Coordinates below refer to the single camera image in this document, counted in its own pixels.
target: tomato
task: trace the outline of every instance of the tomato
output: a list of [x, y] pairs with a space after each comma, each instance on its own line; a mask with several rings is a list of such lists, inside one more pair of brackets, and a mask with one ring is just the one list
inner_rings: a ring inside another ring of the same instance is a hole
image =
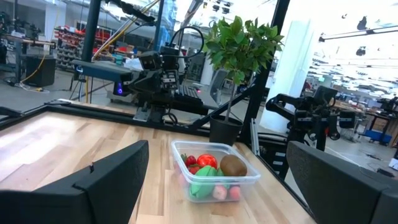
[[214, 169], [217, 169], [217, 160], [214, 156], [210, 154], [203, 154], [198, 157], [197, 159], [197, 164], [200, 166], [200, 168], [203, 168], [205, 166], [212, 166]]

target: plastic container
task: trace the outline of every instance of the plastic container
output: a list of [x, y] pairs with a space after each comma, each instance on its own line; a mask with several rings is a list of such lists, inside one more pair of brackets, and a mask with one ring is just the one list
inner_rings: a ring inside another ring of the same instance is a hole
[[[193, 141], [173, 141], [172, 154], [174, 158], [174, 170], [177, 173], [181, 190], [187, 199], [191, 202], [232, 202], [238, 201], [244, 192], [250, 188], [260, 178], [260, 173], [253, 168], [252, 165], [231, 146], [219, 143], [193, 142]], [[222, 158], [228, 154], [238, 156], [248, 168], [248, 173], [244, 177], [199, 177], [191, 174], [184, 162], [181, 154], [187, 156], [195, 156], [198, 158], [202, 154], [211, 154], [217, 159], [217, 166], [220, 166]], [[201, 190], [199, 197], [191, 193], [191, 189]], [[224, 200], [219, 200], [213, 196], [213, 191], [217, 189], [225, 189], [227, 195]]]

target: green leaves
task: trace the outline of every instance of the green leaves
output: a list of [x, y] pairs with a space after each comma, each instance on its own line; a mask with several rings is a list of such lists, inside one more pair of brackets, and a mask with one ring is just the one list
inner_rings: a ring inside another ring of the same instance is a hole
[[242, 42], [242, 40], [244, 39], [244, 32], [241, 31], [239, 32], [236, 37], [235, 37], [235, 41], [237, 44], [240, 44]]
[[208, 49], [210, 49], [212, 51], [215, 51], [215, 52], [221, 50], [221, 46], [218, 43], [214, 42], [214, 41], [207, 42], [206, 46], [207, 46]]
[[267, 66], [275, 51], [281, 50], [283, 38], [277, 27], [260, 24], [259, 19], [243, 22], [236, 16], [230, 24], [225, 19], [213, 23], [205, 48], [214, 68], [228, 70], [228, 77], [238, 85], [245, 74]]
[[231, 30], [233, 34], [238, 34], [242, 30], [242, 19], [239, 16], [235, 16], [235, 20], [231, 24]]

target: desk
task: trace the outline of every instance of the desk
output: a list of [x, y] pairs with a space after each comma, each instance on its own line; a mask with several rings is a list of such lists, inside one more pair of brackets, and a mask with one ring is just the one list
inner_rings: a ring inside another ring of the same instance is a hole
[[40, 45], [49, 45], [50, 46], [50, 53], [49, 55], [52, 56], [52, 49], [53, 47], [55, 48], [55, 43], [54, 42], [47, 42], [47, 41], [33, 41], [30, 39], [25, 39], [25, 38], [20, 38], [20, 37], [14, 37], [12, 35], [1, 35], [0, 38], [6, 39], [8, 41], [14, 42], [14, 47], [15, 47], [15, 69], [12, 69], [15, 71], [15, 76], [17, 79], [17, 82], [20, 82], [21, 76], [22, 76], [22, 55], [25, 55], [27, 52], [27, 45], [28, 44], [40, 44]]
[[386, 135], [387, 129], [388, 129], [389, 125], [390, 125], [390, 121], [391, 121], [391, 119], [393, 117], [384, 116], [384, 115], [377, 114], [377, 113], [369, 113], [369, 112], [366, 112], [366, 114], [370, 115], [370, 116], [373, 116], [373, 120], [372, 120], [371, 126], [369, 127], [370, 131], [372, 131], [372, 128], [374, 126], [374, 123], [376, 122], [376, 119], [380, 118], [380, 119], [383, 119], [383, 120], [387, 121], [387, 124], [383, 127], [383, 130], [382, 130], [382, 133], [380, 135], [379, 140], [377, 140], [377, 141], [379, 141], [379, 144], [387, 145], [390, 140], [388, 140], [388, 142], [384, 142], [384, 136]]
[[235, 147], [261, 173], [253, 191], [240, 202], [198, 204], [179, 191], [169, 146], [174, 139], [207, 138], [53, 112], [0, 131], [0, 136], [0, 189], [37, 189], [147, 139], [147, 174], [129, 223], [315, 223], [244, 144]]

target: butcher block tabletop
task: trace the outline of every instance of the butcher block tabletop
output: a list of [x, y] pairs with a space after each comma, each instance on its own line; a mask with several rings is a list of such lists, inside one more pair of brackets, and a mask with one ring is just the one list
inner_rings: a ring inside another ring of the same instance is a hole
[[234, 147], [261, 174], [253, 190], [240, 202], [192, 203], [180, 190], [170, 145], [207, 138], [53, 112], [0, 131], [0, 189], [35, 190], [141, 139], [149, 142], [149, 163], [129, 223], [315, 223], [244, 144]]

